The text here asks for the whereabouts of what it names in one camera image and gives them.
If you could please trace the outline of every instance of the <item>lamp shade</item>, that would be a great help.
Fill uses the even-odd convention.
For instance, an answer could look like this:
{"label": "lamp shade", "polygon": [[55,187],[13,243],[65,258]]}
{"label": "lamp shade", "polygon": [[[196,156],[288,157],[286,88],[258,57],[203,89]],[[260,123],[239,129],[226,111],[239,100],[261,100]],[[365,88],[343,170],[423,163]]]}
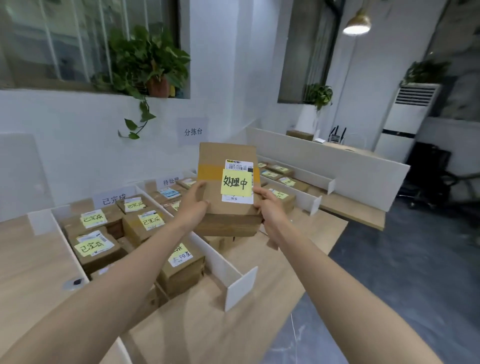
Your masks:
{"label": "lamp shade", "polygon": [[365,10],[361,8],[357,11],[357,15],[348,21],[347,26],[343,30],[343,34],[347,36],[360,36],[368,33],[371,27],[372,22],[370,18],[365,13]]}

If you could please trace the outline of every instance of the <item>gray floor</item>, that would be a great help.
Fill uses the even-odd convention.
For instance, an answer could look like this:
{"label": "gray floor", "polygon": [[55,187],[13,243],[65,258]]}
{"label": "gray floor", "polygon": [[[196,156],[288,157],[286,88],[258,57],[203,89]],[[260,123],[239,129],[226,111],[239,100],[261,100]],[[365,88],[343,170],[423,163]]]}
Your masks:
{"label": "gray floor", "polygon": [[[330,256],[397,311],[445,363],[480,363],[480,248],[457,214],[395,201],[384,232],[350,222]],[[263,364],[346,363],[307,294]]]}

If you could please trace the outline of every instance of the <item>yellow tape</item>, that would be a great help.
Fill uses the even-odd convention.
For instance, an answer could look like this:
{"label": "yellow tape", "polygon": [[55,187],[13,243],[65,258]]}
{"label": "yellow tape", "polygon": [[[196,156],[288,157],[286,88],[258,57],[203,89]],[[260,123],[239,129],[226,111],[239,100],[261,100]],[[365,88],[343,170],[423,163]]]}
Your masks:
{"label": "yellow tape", "polygon": [[[198,165],[198,180],[217,180],[221,181],[223,177],[224,166],[216,166],[213,164]],[[253,182],[260,183],[260,170],[253,167]]]}

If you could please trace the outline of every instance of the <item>window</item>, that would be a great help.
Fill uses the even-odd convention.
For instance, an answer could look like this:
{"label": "window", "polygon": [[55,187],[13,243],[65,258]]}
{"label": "window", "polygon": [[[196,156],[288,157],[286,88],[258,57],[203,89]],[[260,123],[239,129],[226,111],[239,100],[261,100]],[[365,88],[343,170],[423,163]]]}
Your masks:
{"label": "window", "polygon": [[306,85],[325,84],[343,1],[294,0],[278,102],[301,104]]}
{"label": "window", "polygon": [[178,0],[4,0],[0,77],[10,87],[93,90],[94,74],[111,75],[112,28],[128,36],[163,23],[178,44],[178,13]]}

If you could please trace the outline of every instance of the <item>desk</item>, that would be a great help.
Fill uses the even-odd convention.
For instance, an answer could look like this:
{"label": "desk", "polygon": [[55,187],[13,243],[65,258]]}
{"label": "desk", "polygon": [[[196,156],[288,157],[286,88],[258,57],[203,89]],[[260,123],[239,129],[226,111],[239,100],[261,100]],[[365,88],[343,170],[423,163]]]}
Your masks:
{"label": "desk", "polygon": [[[291,212],[295,225],[329,253],[347,222],[319,211]],[[235,241],[225,257],[242,273],[258,266],[255,286],[228,313],[215,277],[160,307],[122,335],[133,363],[255,363],[261,360],[304,288],[280,251],[258,232]],[[34,236],[26,217],[0,223],[0,355],[70,296],[79,276],[58,233]],[[102,364],[127,363],[113,346]]]}
{"label": "desk", "polygon": [[371,226],[380,231],[383,231],[385,228],[385,211],[336,194],[335,192],[327,194],[327,191],[316,186],[310,186],[307,192],[315,197],[322,196],[320,208],[323,210]]}
{"label": "desk", "polygon": [[[73,292],[75,262],[57,232],[35,236],[27,216],[0,223],[0,356]],[[102,364],[127,363],[116,344]]]}
{"label": "desk", "polygon": [[[290,218],[325,253],[335,245],[347,222],[319,211],[295,210]],[[203,279],[187,293],[160,307],[122,337],[134,363],[257,363],[303,293],[280,251],[266,246],[258,232],[235,240],[224,256],[242,273],[258,265],[255,286],[226,314],[222,290]]]}

